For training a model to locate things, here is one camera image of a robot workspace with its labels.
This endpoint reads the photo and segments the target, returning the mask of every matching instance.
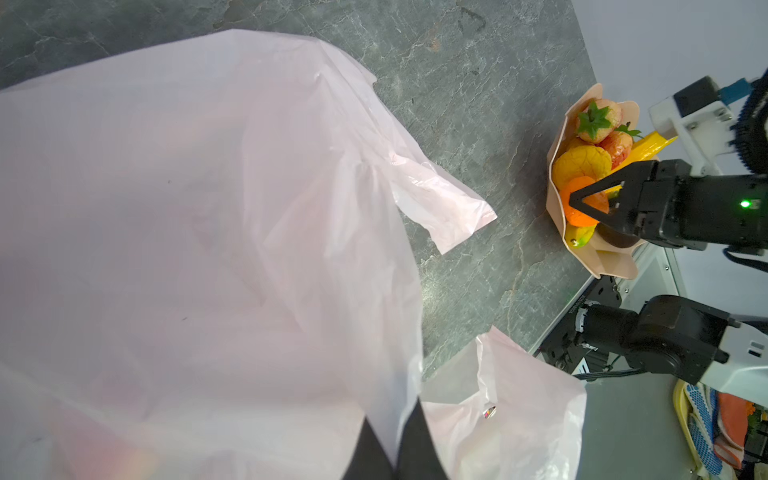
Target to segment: marble surface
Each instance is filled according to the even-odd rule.
[[[527,349],[588,273],[545,210],[545,155],[594,83],[569,0],[0,0],[0,88],[226,28],[314,35],[498,220],[441,256],[406,221],[424,295],[425,375],[491,325]]]

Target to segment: blue patterned fabric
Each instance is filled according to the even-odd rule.
[[[694,441],[701,463],[711,475],[723,471],[723,462],[715,455],[713,442],[717,419],[717,392],[701,385],[685,385],[685,393],[692,408],[688,416],[688,430]]]

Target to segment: green leaf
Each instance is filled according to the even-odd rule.
[[[642,136],[640,135],[640,131],[639,131],[639,130],[630,130],[630,129],[629,129],[629,122],[627,122],[627,124],[626,124],[626,125],[620,125],[620,126],[619,126],[619,127],[616,129],[616,131],[623,131],[625,134],[628,134],[628,135],[630,135],[631,137],[639,137],[639,138],[642,138]]]
[[[586,132],[589,138],[596,138],[598,130],[601,128],[611,128],[611,122],[606,118],[611,111],[610,107],[598,108],[598,104],[593,100],[590,102],[586,112],[578,115],[579,128],[576,133]]]

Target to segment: pink plastic bag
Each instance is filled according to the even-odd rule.
[[[339,478],[366,415],[394,461],[422,309],[393,200],[443,252],[495,215],[374,81],[227,31],[0,92],[4,472]]]
[[[424,384],[422,406],[451,480],[573,480],[587,393],[496,327]]]

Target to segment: black cable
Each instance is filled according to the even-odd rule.
[[[639,373],[645,373],[646,369],[629,369],[620,370],[618,372],[593,372],[593,373],[579,373],[574,375],[579,380],[597,380],[597,379],[617,379],[622,376],[632,376]]]
[[[731,249],[732,247],[723,248],[723,255],[725,255],[725,257],[728,260],[734,263],[738,263],[739,265],[751,266],[752,268],[758,269],[760,271],[768,272],[768,262],[761,262],[760,260],[752,260],[750,258],[737,257],[731,253],[732,251]]]
[[[621,355],[617,356],[613,362],[611,362],[607,367],[605,367],[605,370],[603,370],[603,372],[612,372],[614,369],[614,365],[616,365],[616,362],[618,362],[620,358],[621,358]]]

